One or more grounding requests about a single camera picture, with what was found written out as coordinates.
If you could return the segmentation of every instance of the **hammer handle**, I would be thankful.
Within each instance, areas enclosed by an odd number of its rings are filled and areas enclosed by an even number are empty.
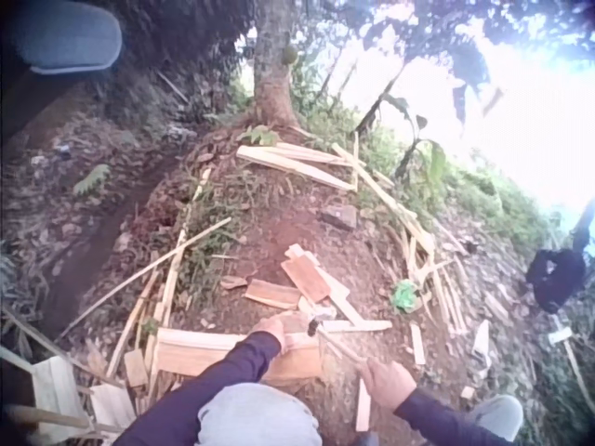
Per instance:
[[[329,344],[332,344],[333,346],[335,346],[337,348],[337,350],[339,350],[341,353],[343,353],[345,356],[347,356],[350,360],[352,360],[355,364],[359,364],[361,362],[365,362],[365,359],[362,358],[360,355],[358,355],[357,353],[355,353],[351,348],[347,347],[345,344],[343,344],[342,342],[339,342],[335,339],[333,339],[328,332],[321,326],[318,327],[318,329],[316,330],[318,332],[318,334]]]

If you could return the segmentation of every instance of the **hammer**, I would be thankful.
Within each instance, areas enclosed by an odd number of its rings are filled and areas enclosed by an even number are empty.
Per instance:
[[[314,337],[314,335],[316,335],[316,333],[318,333],[318,335],[320,335],[326,342],[335,346],[337,348],[337,350],[339,350],[341,353],[343,353],[345,356],[347,356],[355,364],[360,364],[362,362],[365,362],[365,359],[362,358],[357,353],[355,353],[351,348],[347,347],[342,342],[339,342],[339,341],[333,339],[331,336],[329,336],[328,332],[322,327],[320,321],[318,321],[316,318],[314,318],[308,324],[308,336]]]

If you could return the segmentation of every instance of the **dark long sleeve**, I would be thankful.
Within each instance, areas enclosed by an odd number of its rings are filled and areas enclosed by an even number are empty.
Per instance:
[[[192,446],[197,441],[198,411],[224,387],[256,383],[279,354],[279,341],[266,332],[252,333],[223,361],[161,398],[137,419],[116,446]]]
[[[510,446],[512,443],[474,425],[461,413],[416,389],[395,411],[434,446]]]

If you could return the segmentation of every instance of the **person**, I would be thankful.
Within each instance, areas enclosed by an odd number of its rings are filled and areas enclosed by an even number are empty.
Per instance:
[[[535,254],[525,282],[533,286],[536,303],[547,313],[556,314],[583,286],[587,273],[583,251],[589,241],[588,229],[578,230],[573,238],[573,249],[541,249]],[[548,262],[555,264],[551,273],[548,273]]]
[[[284,351],[285,333],[296,321],[305,330],[307,320],[296,312],[260,321],[225,359],[157,401],[115,446],[322,445],[318,421],[302,401],[258,383]],[[436,446],[510,445],[521,427],[522,407],[512,397],[487,401],[465,416],[418,389],[397,362],[369,359],[359,371],[372,400]],[[366,434],[356,444],[379,442],[377,435]]]

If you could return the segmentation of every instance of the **dirt ground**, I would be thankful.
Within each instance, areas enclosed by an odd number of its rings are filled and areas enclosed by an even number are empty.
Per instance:
[[[527,399],[531,397],[536,380],[535,371],[532,371],[533,361],[538,352],[529,347],[510,351],[515,343],[527,344],[526,340],[531,336],[529,327],[523,322],[526,305],[516,297],[514,289],[514,283],[520,277],[519,271],[502,254],[502,244],[478,235],[481,222],[473,222],[455,212],[454,203],[450,206],[451,214],[441,216],[444,225],[457,237],[472,235],[480,246],[478,253],[462,258],[469,282],[457,280],[469,331],[466,334],[449,334],[435,298],[430,301],[434,321],[423,309],[405,315],[391,307],[388,295],[394,283],[387,271],[392,270],[401,279],[404,262],[400,247],[392,243],[386,232],[386,226],[391,223],[383,206],[366,209],[371,212],[361,212],[358,228],[354,231],[339,230],[323,223],[318,214],[329,204],[354,203],[360,208],[362,205],[351,195],[313,184],[305,178],[237,160],[234,151],[238,143],[235,140],[240,131],[222,129],[204,136],[164,138],[149,150],[135,152],[143,168],[119,180],[122,183],[114,190],[124,199],[114,200],[111,207],[101,207],[104,200],[109,201],[119,195],[111,195],[108,190],[98,198],[99,217],[86,211],[88,201],[76,208],[76,212],[65,213],[63,204],[72,199],[66,192],[57,195],[62,201],[52,201],[44,208],[45,214],[37,208],[35,221],[39,221],[40,215],[45,219],[48,215],[64,215],[59,223],[49,227],[50,234],[52,231],[63,232],[64,225],[69,221],[82,226],[91,216],[97,220],[93,225],[89,224],[92,230],[74,234],[75,244],[61,245],[61,252],[49,266],[52,269],[57,262],[63,262],[48,285],[50,297],[42,307],[46,319],[42,329],[46,333],[56,335],[79,311],[79,303],[80,308],[88,307],[147,265],[151,251],[164,254],[175,246],[184,217],[182,211],[192,197],[197,179],[206,168],[212,168],[213,174],[203,198],[192,208],[190,234],[225,216],[232,216],[233,222],[224,234],[213,236],[187,250],[172,311],[173,327],[214,333],[246,333],[260,318],[270,316],[276,310],[243,298],[242,289],[222,290],[218,279],[231,274],[291,285],[280,263],[285,260],[287,247],[299,243],[317,256],[327,272],[350,288],[349,301],[363,317],[392,321],[393,327],[386,331],[340,336],[361,355],[402,362],[429,393],[443,403],[462,410],[502,391],[520,397],[526,394]],[[291,138],[288,141],[301,142]],[[117,159],[122,155],[113,149],[114,145],[117,144],[108,143],[105,147],[111,149],[112,156]],[[130,143],[127,147],[133,151],[136,146]],[[165,155],[153,159],[158,151],[163,151]],[[71,165],[70,169],[59,171],[57,177],[72,181],[72,172],[80,169],[80,164]],[[124,164],[121,171],[126,171]],[[349,174],[340,168],[332,172],[344,177]],[[29,241],[38,240],[43,232],[43,227],[30,223],[33,217],[29,215],[32,214],[27,214],[29,220],[21,222]],[[435,233],[439,246],[446,243],[441,234]],[[56,239],[64,240],[66,237],[62,233],[55,238],[49,237],[46,243]],[[214,258],[213,254],[237,259]],[[452,256],[447,250],[440,255],[443,258]],[[448,270],[453,278],[457,277],[452,265]],[[165,267],[162,271],[160,281],[165,282]],[[503,298],[497,288],[499,283],[504,285],[509,295],[514,296],[512,299]],[[73,355],[84,359],[85,339],[90,338],[109,357],[141,287],[141,282],[128,286],[72,330],[61,341],[62,345],[69,348]],[[485,292],[496,295],[509,311],[510,326],[503,325],[487,310],[483,303]],[[62,300],[52,300],[52,295],[59,295]],[[188,311],[185,310],[186,303],[179,300],[181,295],[193,299]],[[152,295],[153,299],[159,297],[156,292]],[[492,321],[494,327],[491,333],[494,342],[492,356],[496,363],[485,382],[479,380],[476,374],[481,365],[470,356],[473,336],[484,318]],[[411,321],[419,324],[424,338],[427,365],[422,368],[416,367],[413,361]],[[514,388],[504,382],[503,374],[499,373],[501,367],[498,364],[505,363],[503,357],[506,355],[512,357],[507,358],[506,364],[518,365],[518,370],[514,372],[516,377],[511,383],[516,385]],[[463,387],[469,385],[476,386],[479,391],[472,402],[465,402],[459,395]],[[350,444],[355,436],[357,386],[358,377],[352,366],[325,351],[324,375],[286,391],[295,393],[312,409],[320,421],[324,444],[343,446]],[[371,428],[379,433],[381,444],[398,442],[414,445],[422,441],[405,422],[375,405]]]

